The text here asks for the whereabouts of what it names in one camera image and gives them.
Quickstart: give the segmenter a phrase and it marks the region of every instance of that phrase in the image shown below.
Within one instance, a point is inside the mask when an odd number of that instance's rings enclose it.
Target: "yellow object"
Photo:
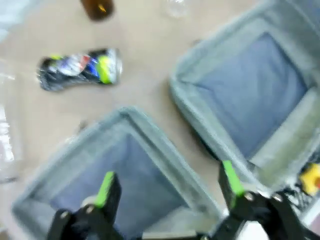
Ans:
[[[61,59],[62,57],[61,57],[60,55],[51,55],[51,58],[52,58],[53,60],[59,60],[59,59]]]
[[[319,186],[317,186],[317,181],[320,178],[320,166],[318,164],[312,163],[310,168],[300,175],[300,180],[303,185],[303,190],[314,196],[318,190]]]
[[[102,4],[99,4],[99,8],[100,8],[100,10],[102,11],[102,12],[107,12],[106,10],[105,10],[105,8],[104,8],[104,6],[102,6]]]

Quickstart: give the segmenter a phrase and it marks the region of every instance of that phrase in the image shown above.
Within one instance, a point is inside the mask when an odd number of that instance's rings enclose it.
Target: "bottle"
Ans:
[[[182,18],[188,13],[187,0],[166,0],[166,11],[173,18]]]
[[[113,0],[81,0],[83,7],[93,21],[100,21],[114,11]]]

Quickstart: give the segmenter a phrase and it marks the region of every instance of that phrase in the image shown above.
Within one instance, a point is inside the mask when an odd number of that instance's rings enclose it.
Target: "plastic bag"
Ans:
[[[10,64],[0,60],[0,183],[18,178],[22,151],[18,127],[18,85]]]

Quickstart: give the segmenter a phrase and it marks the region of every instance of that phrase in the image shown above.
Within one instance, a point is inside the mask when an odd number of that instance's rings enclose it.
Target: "fabric storage bin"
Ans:
[[[173,144],[134,107],[121,108],[86,128],[50,159],[13,204],[32,239],[44,240],[58,209],[77,211],[115,171],[122,195],[115,228],[142,232],[212,230],[222,219],[216,202]]]
[[[260,2],[191,49],[171,77],[173,100],[209,151],[269,193],[320,144],[319,23],[319,0]]]

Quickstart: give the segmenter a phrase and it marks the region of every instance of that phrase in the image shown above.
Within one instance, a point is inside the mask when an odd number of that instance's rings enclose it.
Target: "crushed can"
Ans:
[[[84,83],[116,84],[122,70],[119,50],[103,48],[70,56],[46,57],[39,65],[37,78],[44,90],[57,92]]]

